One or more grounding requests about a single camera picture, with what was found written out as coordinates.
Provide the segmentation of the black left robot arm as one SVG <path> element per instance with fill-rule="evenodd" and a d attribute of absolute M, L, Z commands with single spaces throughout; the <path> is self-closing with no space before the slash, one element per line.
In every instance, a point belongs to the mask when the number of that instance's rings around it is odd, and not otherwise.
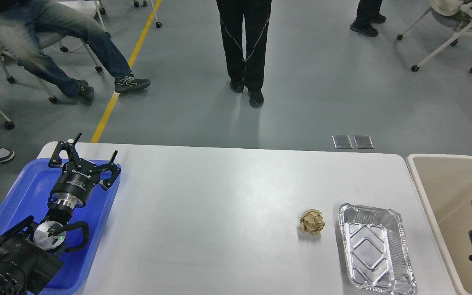
<path fill-rule="evenodd" d="M 0 207 L 0 295 L 70 295 L 88 274 L 122 168 L 117 151 L 80 157 L 79 138 L 29 163 Z"/>

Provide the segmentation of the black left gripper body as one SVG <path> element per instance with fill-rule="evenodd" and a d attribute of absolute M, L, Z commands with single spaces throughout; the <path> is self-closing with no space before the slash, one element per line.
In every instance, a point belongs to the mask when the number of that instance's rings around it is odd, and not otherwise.
<path fill-rule="evenodd" d="M 51 203 L 65 206 L 85 206 L 93 188 L 101 181 L 98 166 L 93 162 L 83 162 L 81 167 L 73 162 L 50 163 L 50 168 L 60 168 L 62 172 L 50 192 Z"/>

